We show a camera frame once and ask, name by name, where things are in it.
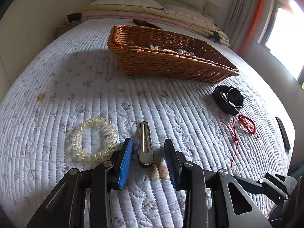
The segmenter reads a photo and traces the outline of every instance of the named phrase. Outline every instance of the window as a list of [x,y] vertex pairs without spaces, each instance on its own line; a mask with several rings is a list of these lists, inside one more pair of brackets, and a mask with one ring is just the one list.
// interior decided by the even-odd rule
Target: window
[[290,7],[292,10],[275,0],[261,44],[303,85],[304,13],[294,1]]

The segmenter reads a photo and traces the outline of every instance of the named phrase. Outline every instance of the pink blanket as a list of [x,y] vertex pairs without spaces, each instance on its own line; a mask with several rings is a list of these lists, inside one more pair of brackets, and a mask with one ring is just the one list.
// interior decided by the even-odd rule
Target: pink blanket
[[[175,26],[180,29],[184,29],[193,33],[200,34],[206,38],[210,35],[197,26],[182,23],[176,20],[171,20],[157,15],[148,14],[148,13],[124,12],[124,11],[84,11],[82,13],[82,21],[86,21],[89,19],[102,19],[102,18],[145,19],[149,22],[156,22],[170,26]],[[229,43],[226,41],[221,40],[220,42],[222,45],[229,46]]]

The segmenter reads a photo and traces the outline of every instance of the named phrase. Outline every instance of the basket rim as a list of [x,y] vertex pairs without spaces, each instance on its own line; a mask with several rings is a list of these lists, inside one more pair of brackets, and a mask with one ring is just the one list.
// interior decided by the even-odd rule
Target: basket rim
[[[227,69],[227,70],[230,70],[230,71],[233,71],[235,72],[236,74],[239,75],[240,71],[239,69],[235,66],[235,68],[231,68],[227,65],[224,65],[224,64],[220,64],[220,63],[216,63],[214,61],[211,61],[211,60],[207,60],[207,59],[204,59],[204,58],[201,58],[201,57],[196,57],[196,56],[190,56],[190,55],[185,55],[185,54],[180,54],[178,52],[172,52],[172,51],[165,51],[165,50],[155,50],[155,49],[150,49],[150,48],[146,48],[146,47],[140,47],[140,46],[128,46],[128,45],[124,45],[124,44],[120,44],[118,43],[115,38],[114,38],[114,32],[119,30],[120,33],[122,33],[121,31],[121,28],[122,27],[134,27],[134,28],[140,28],[142,26],[134,26],[134,25],[116,25],[112,28],[112,31],[110,33],[110,37],[108,39],[108,48],[111,46],[109,44],[112,45],[112,47],[114,48],[124,48],[124,49],[128,49],[128,51],[145,51],[145,52],[151,52],[151,53],[158,53],[158,54],[169,54],[169,55],[174,55],[176,57],[182,57],[182,58],[185,58],[185,59],[188,59],[188,60],[194,60],[194,61],[198,61],[198,62],[201,62],[201,63],[206,63],[206,64],[212,64],[212,65],[215,65],[217,67],[221,67],[221,68],[224,68],[224,69]],[[156,31],[165,31],[165,32],[170,32],[170,33],[175,33],[175,32],[171,32],[171,31],[166,31],[166,30],[161,30],[161,29],[156,29],[156,28],[148,28],[149,30],[153,31],[153,30],[156,30]],[[198,38],[195,38],[195,37],[192,37],[192,36],[188,36],[188,35],[185,35],[183,34],[184,36],[186,37],[191,37],[191,38],[194,38],[194,39],[198,39]]]

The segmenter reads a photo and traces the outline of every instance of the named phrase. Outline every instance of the folded blanket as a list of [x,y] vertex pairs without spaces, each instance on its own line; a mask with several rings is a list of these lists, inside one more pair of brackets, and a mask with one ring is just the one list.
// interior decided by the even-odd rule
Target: folded blanket
[[129,6],[129,5],[117,5],[117,4],[90,4],[82,13],[83,21],[92,18],[141,18],[149,19],[149,21],[161,21],[166,24],[179,26],[180,28],[190,30],[191,32],[199,33],[205,37],[213,35],[212,31],[217,31],[221,36],[221,43],[229,46],[229,39],[222,31],[216,26],[209,23],[203,23],[193,18],[182,16],[179,14],[166,13],[163,10],[141,7],[141,6]]

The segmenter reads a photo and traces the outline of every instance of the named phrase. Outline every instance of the clear beaded bracelet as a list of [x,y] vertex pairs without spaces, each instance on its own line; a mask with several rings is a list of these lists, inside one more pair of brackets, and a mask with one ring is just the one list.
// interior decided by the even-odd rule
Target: clear beaded bracelet
[[[104,150],[97,153],[87,153],[79,146],[79,139],[82,136],[83,132],[86,128],[93,126],[103,126],[109,135],[109,144],[105,147]],[[79,156],[81,160],[85,161],[100,161],[104,160],[107,156],[111,155],[114,151],[114,148],[117,143],[117,131],[114,125],[107,119],[98,117],[98,118],[90,118],[89,120],[84,121],[80,124],[76,130],[74,131],[73,139],[72,139],[72,148],[75,151],[76,155]]]

